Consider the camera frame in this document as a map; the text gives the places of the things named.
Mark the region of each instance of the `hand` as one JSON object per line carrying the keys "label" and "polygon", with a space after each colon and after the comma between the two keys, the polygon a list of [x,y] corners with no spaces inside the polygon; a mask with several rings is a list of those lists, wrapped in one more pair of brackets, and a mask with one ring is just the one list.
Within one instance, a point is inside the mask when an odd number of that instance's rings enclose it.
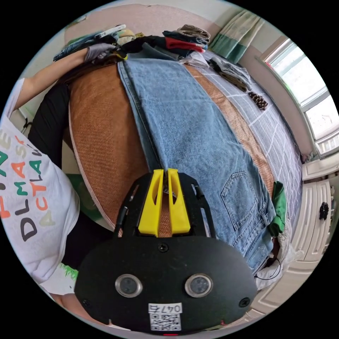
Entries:
{"label": "hand", "polygon": [[106,56],[108,51],[115,49],[117,49],[117,47],[109,43],[98,43],[96,45],[92,45],[88,48],[85,56],[85,62],[93,61],[96,58],[102,59]]}

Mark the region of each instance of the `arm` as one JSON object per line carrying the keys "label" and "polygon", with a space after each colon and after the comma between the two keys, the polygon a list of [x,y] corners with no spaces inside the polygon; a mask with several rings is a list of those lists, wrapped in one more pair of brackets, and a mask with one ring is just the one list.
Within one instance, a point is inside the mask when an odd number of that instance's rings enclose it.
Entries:
{"label": "arm", "polygon": [[87,51],[88,49],[84,48],[78,52],[72,53],[43,68],[32,77],[26,78],[14,110],[18,109],[49,86],[53,85],[68,71],[81,65],[85,60]]}

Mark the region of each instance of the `brown bed mat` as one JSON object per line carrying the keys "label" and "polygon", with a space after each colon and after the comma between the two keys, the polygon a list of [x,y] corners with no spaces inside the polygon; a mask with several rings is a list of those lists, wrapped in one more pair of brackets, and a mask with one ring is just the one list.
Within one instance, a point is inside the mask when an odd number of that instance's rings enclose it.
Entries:
{"label": "brown bed mat", "polygon": [[[235,135],[252,156],[272,194],[273,175],[240,113],[198,71],[189,66],[187,69],[219,106]],[[130,186],[135,179],[148,172],[117,65],[85,74],[71,84],[69,118],[80,172],[94,202],[113,227]],[[160,236],[170,235],[168,197],[164,194]]]}

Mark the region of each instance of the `headboard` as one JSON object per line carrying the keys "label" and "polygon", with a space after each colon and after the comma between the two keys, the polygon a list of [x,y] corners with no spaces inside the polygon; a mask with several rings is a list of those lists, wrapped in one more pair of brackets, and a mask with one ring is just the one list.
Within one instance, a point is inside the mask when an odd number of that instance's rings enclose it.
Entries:
{"label": "headboard", "polygon": [[211,41],[220,31],[215,23],[191,12],[163,5],[122,5],[105,8],[87,15],[86,20],[65,30],[65,44],[77,37],[111,28],[121,22],[135,34],[162,36],[164,30],[176,30],[184,24],[202,28]]}

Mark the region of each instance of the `gray bed sheet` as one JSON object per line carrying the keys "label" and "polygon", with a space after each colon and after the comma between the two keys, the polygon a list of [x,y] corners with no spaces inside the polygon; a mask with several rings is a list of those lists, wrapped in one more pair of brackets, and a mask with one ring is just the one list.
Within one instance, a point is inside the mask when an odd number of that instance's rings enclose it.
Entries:
{"label": "gray bed sheet", "polygon": [[[203,54],[209,60],[217,54],[206,51]],[[253,79],[252,91],[261,95],[268,103],[261,111],[247,93],[221,77],[211,67],[196,69],[210,80],[239,110],[252,133],[261,146],[271,167],[275,180],[284,184],[288,204],[287,217],[291,222],[293,233],[297,226],[302,196],[302,163],[299,148],[289,127],[277,106],[266,91]]]}

